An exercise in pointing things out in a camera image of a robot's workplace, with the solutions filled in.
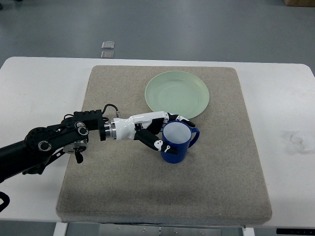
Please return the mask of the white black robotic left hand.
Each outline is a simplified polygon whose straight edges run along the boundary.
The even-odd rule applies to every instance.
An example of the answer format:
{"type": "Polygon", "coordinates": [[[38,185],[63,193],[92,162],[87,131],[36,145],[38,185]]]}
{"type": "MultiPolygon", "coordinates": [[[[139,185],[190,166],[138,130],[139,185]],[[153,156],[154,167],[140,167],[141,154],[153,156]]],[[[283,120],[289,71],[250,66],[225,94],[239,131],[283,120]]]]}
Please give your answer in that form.
{"type": "Polygon", "coordinates": [[[157,136],[172,121],[181,121],[189,128],[195,128],[195,124],[183,116],[159,111],[133,115],[127,119],[114,118],[111,121],[111,137],[116,140],[138,140],[153,150],[177,154],[175,148],[157,136]]]}

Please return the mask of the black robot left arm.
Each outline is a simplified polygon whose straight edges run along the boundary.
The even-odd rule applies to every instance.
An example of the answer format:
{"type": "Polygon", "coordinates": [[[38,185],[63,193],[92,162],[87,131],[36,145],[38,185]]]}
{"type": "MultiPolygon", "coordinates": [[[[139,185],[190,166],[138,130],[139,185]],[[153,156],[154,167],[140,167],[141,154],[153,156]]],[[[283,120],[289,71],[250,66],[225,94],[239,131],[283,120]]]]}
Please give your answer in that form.
{"type": "Polygon", "coordinates": [[[97,130],[102,141],[106,140],[104,117],[107,107],[113,107],[116,117],[118,108],[106,104],[103,110],[74,112],[64,116],[60,124],[32,129],[24,140],[0,149],[0,181],[17,174],[42,174],[46,166],[64,154],[67,145],[88,141],[90,131],[97,130]]]}

